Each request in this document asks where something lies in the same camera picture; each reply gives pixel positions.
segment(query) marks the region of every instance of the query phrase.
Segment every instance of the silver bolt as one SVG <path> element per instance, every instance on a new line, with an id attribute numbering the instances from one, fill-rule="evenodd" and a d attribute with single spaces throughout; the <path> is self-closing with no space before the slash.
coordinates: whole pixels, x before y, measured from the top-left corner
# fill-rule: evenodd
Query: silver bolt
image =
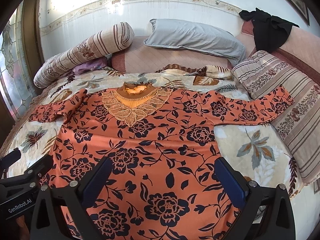
<path id="1" fill-rule="evenodd" d="M 258 183 L 255 182 L 254 180 L 250 180 L 250 181 L 249 181 L 249 186 L 251 186 L 251 187 L 257 187 L 257 185 L 258 185 Z"/>
<path id="2" fill-rule="evenodd" d="M 42 190 L 42 191 L 46 191 L 47 188 L 48 188 L 48 185 L 43 185 L 43 186 L 41 187 L 41 190 Z"/>
<path id="3" fill-rule="evenodd" d="M 73 181 L 71 181 L 71 182 L 69 183 L 69 185 L 70 185 L 70 187 L 75 187 L 75 186 L 78 185 L 78 181 L 73 180 Z"/>
<path id="4" fill-rule="evenodd" d="M 282 184 L 282 183 L 279 184 L 279 188 L 280 188 L 280 189 L 286 189 L 285 184 Z"/>

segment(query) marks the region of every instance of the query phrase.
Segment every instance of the black cloth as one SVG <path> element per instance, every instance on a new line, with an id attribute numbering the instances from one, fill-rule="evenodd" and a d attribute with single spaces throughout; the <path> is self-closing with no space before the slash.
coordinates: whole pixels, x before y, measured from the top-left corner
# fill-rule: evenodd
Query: black cloth
<path id="1" fill-rule="evenodd" d="M 271 53 L 281 47 L 288 39 L 292 26 L 298 25 L 281 19 L 256 8 L 248 12 L 242 10 L 240 17 L 245 21 L 252 21 L 253 35 L 256 49 Z"/>

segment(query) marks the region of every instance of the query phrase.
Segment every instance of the light blue pillow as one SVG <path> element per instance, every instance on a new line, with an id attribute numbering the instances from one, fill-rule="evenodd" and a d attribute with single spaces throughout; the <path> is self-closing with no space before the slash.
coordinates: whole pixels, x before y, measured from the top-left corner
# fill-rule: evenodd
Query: light blue pillow
<path id="1" fill-rule="evenodd" d="M 245 59 L 245 46 L 220 28 L 175 19 L 152 19 L 150 22 L 153 33 L 144 41 L 147 46 L 191 49 L 226 57 L 232 66 Z"/>

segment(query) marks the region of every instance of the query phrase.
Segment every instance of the floral dress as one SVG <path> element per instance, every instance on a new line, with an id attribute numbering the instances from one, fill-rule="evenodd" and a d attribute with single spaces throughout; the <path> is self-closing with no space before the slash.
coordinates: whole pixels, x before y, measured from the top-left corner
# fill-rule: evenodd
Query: floral dress
<path id="1" fill-rule="evenodd" d="M 282 87 L 252 102 L 210 91 L 124 85 L 38 106 L 29 121 L 64 123 L 50 150 L 50 187 L 81 180 L 103 156 L 112 173 L 87 209 L 105 239 L 221 239 L 238 215 L 214 174 L 220 157 L 213 127 L 270 122 L 293 99 Z M 272 158 L 266 149 L 262 153 Z M 63 210 L 72 234 L 80 237 Z"/>

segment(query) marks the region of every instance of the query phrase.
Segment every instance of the striped pillow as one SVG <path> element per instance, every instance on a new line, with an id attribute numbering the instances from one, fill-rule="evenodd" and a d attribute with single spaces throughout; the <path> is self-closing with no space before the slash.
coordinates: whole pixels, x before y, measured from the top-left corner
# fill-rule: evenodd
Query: striped pillow
<path id="1" fill-rule="evenodd" d="M 294 104 L 272 124 L 296 159 L 304 184 L 315 181 L 320 176 L 320 87 L 301 71 L 262 50 L 234 67 L 232 73 L 253 99 L 280 84 L 289 91 Z"/>
<path id="2" fill-rule="evenodd" d="M 37 87 L 45 88 L 75 66 L 126 49 L 132 43 L 133 37 L 133 30 L 128 23 L 118 23 L 47 60 L 33 81 Z"/>

